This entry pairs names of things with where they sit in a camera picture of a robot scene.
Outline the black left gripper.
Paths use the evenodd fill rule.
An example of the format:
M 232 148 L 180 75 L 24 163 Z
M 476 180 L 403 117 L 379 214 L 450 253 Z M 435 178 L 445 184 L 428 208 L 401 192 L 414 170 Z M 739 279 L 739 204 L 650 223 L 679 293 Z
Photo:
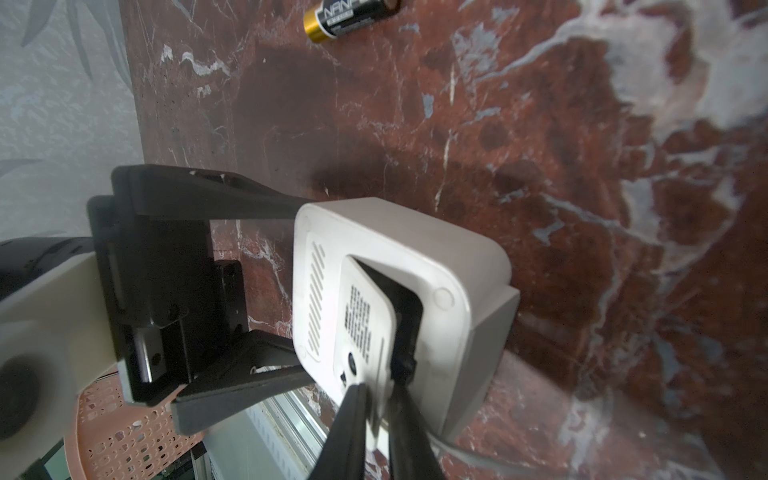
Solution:
M 246 333 L 241 265 L 215 259 L 207 221 L 292 220 L 310 201 L 177 166 L 118 167 L 111 180 L 115 197 L 91 198 L 87 213 L 127 401 L 156 405 L 191 382 L 170 408 L 175 432 L 195 435 L 311 385 L 291 339 Z

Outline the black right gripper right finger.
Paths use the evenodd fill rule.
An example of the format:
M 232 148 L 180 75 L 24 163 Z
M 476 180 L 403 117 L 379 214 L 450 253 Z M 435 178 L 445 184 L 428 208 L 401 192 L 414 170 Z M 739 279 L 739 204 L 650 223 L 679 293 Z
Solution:
M 423 420 L 404 385 L 395 384 L 386 407 L 389 467 L 395 480 L 445 480 Z

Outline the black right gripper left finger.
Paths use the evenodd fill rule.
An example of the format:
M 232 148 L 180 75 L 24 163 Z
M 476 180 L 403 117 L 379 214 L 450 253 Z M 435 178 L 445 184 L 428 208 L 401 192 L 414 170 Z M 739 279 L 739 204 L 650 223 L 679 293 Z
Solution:
M 309 480 L 365 478 L 366 423 L 370 392 L 365 384 L 350 386 L 329 430 Z

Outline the black gold AA battery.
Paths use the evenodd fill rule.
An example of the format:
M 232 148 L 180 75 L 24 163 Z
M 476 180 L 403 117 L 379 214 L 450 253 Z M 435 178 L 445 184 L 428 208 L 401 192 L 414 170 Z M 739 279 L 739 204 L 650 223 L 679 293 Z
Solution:
M 399 0 L 324 0 L 306 11 L 303 27 L 314 43 L 336 39 L 395 15 Z

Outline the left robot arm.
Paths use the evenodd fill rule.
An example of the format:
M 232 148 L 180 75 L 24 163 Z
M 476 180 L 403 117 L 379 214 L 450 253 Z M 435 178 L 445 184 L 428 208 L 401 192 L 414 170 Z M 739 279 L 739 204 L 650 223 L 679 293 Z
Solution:
M 87 210 L 87 238 L 1 245 L 1 294 L 94 253 L 127 401 L 171 403 L 190 436 L 265 399 L 308 386 L 292 342 L 248 327 L 241 264 L 213 254 L 214 220 L 292 219 L 302 200 L 229 172 L 123 166 Z

